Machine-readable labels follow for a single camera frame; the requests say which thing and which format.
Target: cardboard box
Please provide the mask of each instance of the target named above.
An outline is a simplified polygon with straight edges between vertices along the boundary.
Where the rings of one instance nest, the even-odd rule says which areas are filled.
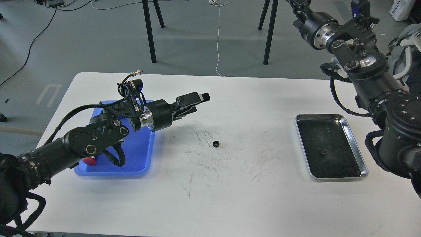
[[[408,18],[416,0],[395,0],[389,13],[395,21],[404,21]]]

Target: robotic arm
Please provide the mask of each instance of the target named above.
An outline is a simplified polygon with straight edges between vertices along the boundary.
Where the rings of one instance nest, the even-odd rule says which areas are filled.
[[[121,100],[111,104],[84,105],[72,110],[43,146],[18,157],[0,154],[1,235],[27,236],[28,233],[23,230],[35,221],[45,207],[45,199],[29,190],[43,183],[50,184],[51,177],[66,168],[78,165],[80,159],[95,156],[107,147],[113,146],[120,159],[117,160],[111,153],[105,155],[111,155],[112,157],[108,158],[115,165],[123,165],[125,158],[120,145],[123,138],[129,134],[129,129],[122,125],[121,119],[128,118],[134,132],[141,127],[148,127],[154,132],[171,126],[173,121],[189,113],[196,112],[196,105],[210,100],[208,93],[193,92],[177,97],[172,104],[168,104],[165,100],[146,103],[141,92],[142,81],[139,79],[127,81],[129,77],[140,73],[138,70],[118,84],[118,91],[123,96]],[[63,137],[53,141],[57,131],[70,117],[81,110],[94,107],[102,108],[102,112],[90,120],[91,124],[72,129]],[[20,215],[27,209],[26,199],[37,200],[40,205],[22,223]],[[5,226],[11,221],[15,221],[17,229]]]
[[[334,54],[333,63],[321,66],[330,76],[331,88],[335,79],[352,82],[357,106],[368,111],[363,116],[372,117],[381,129],[369,133],[365,141],[376,163],[388,172],[411,179],[421,197],[421,96],[409,94],[389,73],[371,31],[379,19],[370,16],[370,2],[352,0],[353,18],[344,25],[325,12],[313,12],[310,0],[287,2],[297,16],[293,25],[302,38],[314,49],[325,48]],[[349,78],[340,77],[334,72],[337,69],[344,69]],[[373,138],[381,136],[374,146]]]

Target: wheel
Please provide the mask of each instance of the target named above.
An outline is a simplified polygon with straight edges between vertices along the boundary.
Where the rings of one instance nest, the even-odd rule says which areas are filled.
[[[6,116],[4,116],[3,114],[0,115],[0,122],[4,123],[7,121]]]

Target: blue plastic bin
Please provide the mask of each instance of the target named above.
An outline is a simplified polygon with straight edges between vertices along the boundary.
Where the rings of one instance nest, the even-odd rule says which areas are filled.
[[[107,104],[112,102],[114,101],[103,101],[102,103]],[[100,112],[100,108],[95,108],[92,117],[98,115]],[[99,154],[96,156],[95,165],[87,165],[79,161],[79,165],[73,168],[78,176],[134,177],[141,176],[149,169],[155,132],[151,132],[147,127],[142,127],[139,131],[133,132],[128,119],[121,119],[121,122],[129,129],[129,135],[124,138],[124,142],[121,144],[126,157],[125,164],[121,167],[115,166],[103,154]],[[109,147],[106,150],[118,158],[114,148]]]

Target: gray floor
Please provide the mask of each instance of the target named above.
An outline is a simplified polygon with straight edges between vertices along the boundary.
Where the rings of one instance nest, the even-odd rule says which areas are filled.
[[[69,8],[87,1],[78,0]],[[94,4],[105,8],[130,2],[134,1],[97,0]],[[313,1],[311,7],[328,12],[343,24],[351,18],[350,2],[319,0]],[[160,1],[165,29],[159,27],[150,4],[157,63],[150,61],[141,4],[102,11],[89,4],[76,11],[57,11],[50,27],[34,43],[26,67],[0,87],[0,111],[9,119],[0,126],[43,131],[79,72],[130,73],[141,68],[148,74],[218,75],[219,10],[218,70],[222,76],[325,79],[319,66],[331,55],[325,50],[313,50],[301,39],[292,25],[295,16],[291,7],[283,0],[279,1],[269,65],[263,65],[269,23],[268,16],[264,29],[257,30],[263,3],[230,0],[219,9],[210,6],[208,0]],[[371,1],[372,15],[381,19],[374,31],[384,53],[390,40],[408,25],[390,16],[392,4],[393,0]],[[53,12],[31,0],[0,0],[4,16],[0,21],[0,82],[22,66],[31,41]],[[38,101],[48,84],[61,85],[50,106],[56,87]],[[21,154],[33,149],[39,138],[0,132],[0,152]]]

